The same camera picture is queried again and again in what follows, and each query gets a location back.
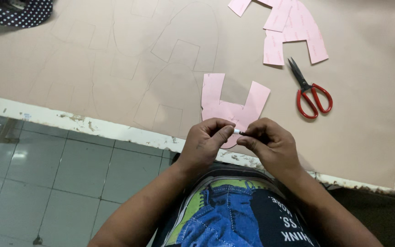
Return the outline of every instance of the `black and white polka dot fabric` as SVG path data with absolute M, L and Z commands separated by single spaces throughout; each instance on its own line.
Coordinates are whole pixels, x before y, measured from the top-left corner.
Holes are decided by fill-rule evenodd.
M 6 1 L 0 1 L 0 25 L 19 28 L 35 27 L 46 21 L 52 12 L 52 0 L 26 0 L 24 9 L 15 8 Z

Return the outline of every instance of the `scissors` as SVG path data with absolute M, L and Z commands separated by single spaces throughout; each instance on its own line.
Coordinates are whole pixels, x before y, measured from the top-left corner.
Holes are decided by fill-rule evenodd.
M 303 115 L 305 118 L 309 118 L 309 119 L 315 119 L 318 116 L 318 110 L 316 109 L 315 105 L 312 103 L 312 101 L 306 95 L 306 91 L 308 91 L 309 89 L 313 94 L 313 98 L 315 99 L 316 105 L 318 106 L 318 108 L 320 109 L 320 111 L 322 113 L 327 113 L 330 110 L 332 110 L 333 99 L 330 96 L 330 93 L 328 93 L 324 88 L 316 85 L 315 83 L 313 83 L 312 85 L 309 85 L 306 82 L 306 80 L 304 79 L 303 74 L 301 74 L 301 71 L 298 68 L 297 64 L 295 63 L 294 59 L 293 58 L 291 58 L 291 59 L 292 59 L 292 62 L 288 59 L 289 64 L 291 65 L 292 72 L 294 73 L 295 78 L 297 78 L 297 81 L 301 86 L 301 89 L 298 89 L 298 92 L 297 92 L 297 107 L 298 107 L 298 111 L 301 113 L 301 115 Z M 321 105 L 320 99 L 318 98 L 318 94 L 316 93 L 315 88 L 320 90 L 321 92 L 323 92 L 326 95 L 327 100 L 329 101 L 329 107 L 326 110 L 324 110 L 323 106 Z M 301 95 L 303 95 L 303 98 L 307 101 L 310 108 L 313 110 L 313 115 L 307 115 L 301 108 Z

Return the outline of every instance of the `black t-shirt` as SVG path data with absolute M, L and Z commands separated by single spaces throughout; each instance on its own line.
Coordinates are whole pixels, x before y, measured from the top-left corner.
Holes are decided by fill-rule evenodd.
M 314 246 L 314 236 L 272 180 L 251 168 L 214 165 L 163 216 L 153 247 Z

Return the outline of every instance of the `table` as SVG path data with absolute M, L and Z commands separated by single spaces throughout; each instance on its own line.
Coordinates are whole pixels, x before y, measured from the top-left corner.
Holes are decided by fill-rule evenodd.
M 159 149 L 169 149 L 174 152 L 181 152 L 185 140 L 141 130 L 131 126 L 112 123 L 99 119 L 89 118 L 81 115 L 51 110 L 45 107 L 29 105 L 20 102 L 14 102 L 8 99 L 0 98 L 0 116 L 31 121 L 38 124 L 54 126 L 66 130 L 82 132 L 86 134 L 98 135 L 101 137 L 129 141 L 137 144 L 147 145 Z M 263 169 L 260 161 L 256 157 L 233 153 L 220 149 L 216 160 L 227 162 L 235 165 L 242 165 Z M 362 189 L 376 193 L 395 195 L 394 188 L 360 183 L 348 179 L 320 174 L 308 171 L 312 177 L 322 183 L 338 185 L 345 188 Z

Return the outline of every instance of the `pen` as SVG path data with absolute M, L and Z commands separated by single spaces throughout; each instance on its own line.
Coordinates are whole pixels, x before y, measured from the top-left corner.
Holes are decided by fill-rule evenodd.
M 245 132 L 241 132 L 238 129 L 234 129 L 234 133 L 233 134 L 239 134 L 239 135 L 245 135 L 246 136 Z

